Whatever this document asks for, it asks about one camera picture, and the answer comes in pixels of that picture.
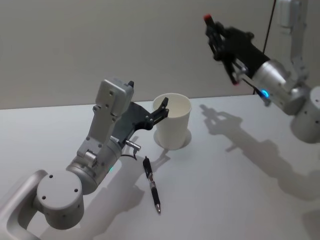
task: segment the white paper cup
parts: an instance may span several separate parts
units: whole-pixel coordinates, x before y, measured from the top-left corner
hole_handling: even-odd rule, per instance
[[[178,93],[165,93],[158,96],[152,104],[153,110],[159,108],[164,98],[168,98],[168,117],[156,125],[156,137],[164,149],[177,150],[184,145],[188,131],[189,115],[192,108],[189,98]]]

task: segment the white table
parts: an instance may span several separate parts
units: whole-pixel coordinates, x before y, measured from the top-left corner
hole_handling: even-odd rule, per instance
[[[140,104],[151,110],[150,102]],[[0,197],[22,175],[64,169],[92,116],[91,105],[1,110]],[[187,146],[168,152],[155,143],[155,129],[137,132],[139,162],[116,163],[84,197],[77,226],[52,229],[39,213],[28,229],[43,240],[318,240],[319,145],[296,139],[290,120],[253,95],[193,99]],[[145,155],[153,161],[161,216]]]

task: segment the blue led light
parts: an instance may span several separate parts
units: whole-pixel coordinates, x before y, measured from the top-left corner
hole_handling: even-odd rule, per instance
[[[267,98],[267,99],[268,99],[269,96],[270,96],[269,93],[267,92],[267,90],[262,89],[262,90],[261,90],[261,93],[262,93],[263,96],[264,96],[265,98]]]

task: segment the cup rim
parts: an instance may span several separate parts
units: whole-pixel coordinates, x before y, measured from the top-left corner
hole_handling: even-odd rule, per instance
[[[191,112],[191,110],[192,110],[192,103],[191,103],[190,99],[189,99],[187,96],[185,96],[185,95],[182,95],[182,94],[180,94],[180,93],[175,93],[175,92],[167,92],[167,93],[164,93],[164,94],[161,94],[161,95],[157,96],[157,97],[153,100],[153,102],[152,102],[152,110],[153,110],[153,111],[156,110],[156,109],[154,108],[154,103],[155,103],[155,101],[156,101],[158,98],[161,98],[161,97],[166,96],[166,95],[178,95],[178,96],[180,96],[180,97],[183,97],[183,98],[187,99],[188,102],[189,102],[189,104],[190,104],[190,108],[189,108],[189,110],[188,110],[185,114],[180,115],[180,116],[175,116],[175,117],[169,117],[169,116],[168,116],[168,117],[167,117],[168,119],[178,119],[178,118],[181,118],[181,117],[184,117],[184,116],[188,115],[188,114]]]

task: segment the black pen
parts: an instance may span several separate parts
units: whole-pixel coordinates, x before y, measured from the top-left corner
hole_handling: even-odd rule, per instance
[[[145,159],[143,160],[143,167],[144,167],[146,178],[149,179],[149,182],[150,182],[150,189],[151,189],[155,209],[156,209],[157,213],[160,214],[161,213],[161,204],[160,204],[160,200],[159,200],[157,186],[156,186],[156,183],[154,180],[154,175],[152,172],[150,160],[149,160],[149,158],[147,158],[147,156],[145,156]]]

